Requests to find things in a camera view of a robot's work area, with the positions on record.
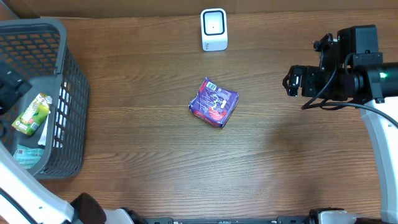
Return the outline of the green tea carton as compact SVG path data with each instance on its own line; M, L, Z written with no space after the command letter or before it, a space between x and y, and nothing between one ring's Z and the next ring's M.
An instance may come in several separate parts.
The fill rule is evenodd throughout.
M29 106L14 120L12 127L22 134L31 136L47 119L50 113L52 97L39 93Z

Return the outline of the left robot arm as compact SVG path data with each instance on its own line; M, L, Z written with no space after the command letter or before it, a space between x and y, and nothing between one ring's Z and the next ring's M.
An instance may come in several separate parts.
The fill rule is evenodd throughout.
M1 115L30 90L1 62ZM147 223L134 210L102 209L87 193L72 203L51 193L10 155L1 141L1 216L9 223Z

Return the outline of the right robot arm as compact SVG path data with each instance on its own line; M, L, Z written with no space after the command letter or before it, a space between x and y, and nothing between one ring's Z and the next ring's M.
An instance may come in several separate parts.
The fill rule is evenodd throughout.
M375 25L327 33L313 43L317 67L293 65L282 81L288 96L309 100L303 110L360 111L368 130L381 188L379 218L341 208L312 209L304 223L397 223L397 63L384 62Z

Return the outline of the teal wipes packet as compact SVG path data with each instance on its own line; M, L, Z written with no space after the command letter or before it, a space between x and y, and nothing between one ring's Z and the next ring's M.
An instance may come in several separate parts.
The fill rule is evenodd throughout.
M18 145L13 158L19 162L23 168L30 169L40 161L44 151L45 150L41 148L29 148Z

